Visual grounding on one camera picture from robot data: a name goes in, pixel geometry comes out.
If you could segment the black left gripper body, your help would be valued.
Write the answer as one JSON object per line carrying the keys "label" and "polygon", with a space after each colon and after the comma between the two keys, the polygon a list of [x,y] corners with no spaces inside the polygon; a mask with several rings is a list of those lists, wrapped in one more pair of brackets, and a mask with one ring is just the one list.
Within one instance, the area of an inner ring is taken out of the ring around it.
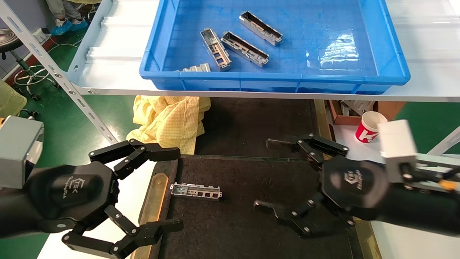
{"label": "black left gripper body", "polygon": [[33,169],[25,192],[38,212],[39,232],[59,233],[74,227],[91,231],[115,205],[119,183],[112,169],[101,162]]}

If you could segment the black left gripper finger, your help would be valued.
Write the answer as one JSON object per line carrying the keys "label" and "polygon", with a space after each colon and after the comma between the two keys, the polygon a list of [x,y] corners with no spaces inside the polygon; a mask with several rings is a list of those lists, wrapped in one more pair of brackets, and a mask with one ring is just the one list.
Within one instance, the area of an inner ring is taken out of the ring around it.
{"label": "black left gripper finger", "polygon": [[125,259],[139,247],[155,245],[163,234],[178,232],[184,227],[179,219],[147,222],[137,227],[113,205],[105,208],[105,214],[125,233],[121,240],[112,243],[84,236],[87,228],[79,224],[63,236],[62,242],[77,252],[108,259]]}
{"label": "black left gripper finger", "polygon": [[165,149],[158,143],[142,143],[135,139],[125,140],[89,153],[90,161],[98,161],[102,164],[121,159],[113,167],[114,174],[120,180],[127,178],[146,161],[174,161],[180,156],[181,152],[177,147]]}

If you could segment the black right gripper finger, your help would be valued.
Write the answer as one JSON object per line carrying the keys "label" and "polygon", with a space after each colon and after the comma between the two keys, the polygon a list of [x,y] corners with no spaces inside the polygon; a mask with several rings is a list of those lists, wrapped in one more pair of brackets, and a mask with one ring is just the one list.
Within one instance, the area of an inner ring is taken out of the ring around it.
{"label": "black right gripper finger", "polygon": [[313,133],[286,136],[281,140],[267,139],[266,147],[268,149],[289,149],[292,153],[298,153],[317,172],[322,170],[322,164],[325,161],[324,156],[345,157],[349,150],[348,147],[340,143]]}
{"label": "black right gripper finger", "polygon": [[[253,207],[274,216],[278,225],[289,227],[301,238],[331,236],[354,227],[353,217],[323,193],[314,193],[295,206],[255,200]],[[331,220],[324,223],[320,219],[313,219],[317,210],[324,210]]]}

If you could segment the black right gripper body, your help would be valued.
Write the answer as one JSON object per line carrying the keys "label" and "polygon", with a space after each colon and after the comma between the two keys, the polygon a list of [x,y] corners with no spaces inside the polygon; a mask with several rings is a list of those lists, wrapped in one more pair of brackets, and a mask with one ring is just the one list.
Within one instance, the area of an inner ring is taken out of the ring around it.
{"label": "black right gripper body", "polygon": [[331,158],[321,166],[321,192],[337,207],[351,213],[391,211],[391,183],[382,163]]}

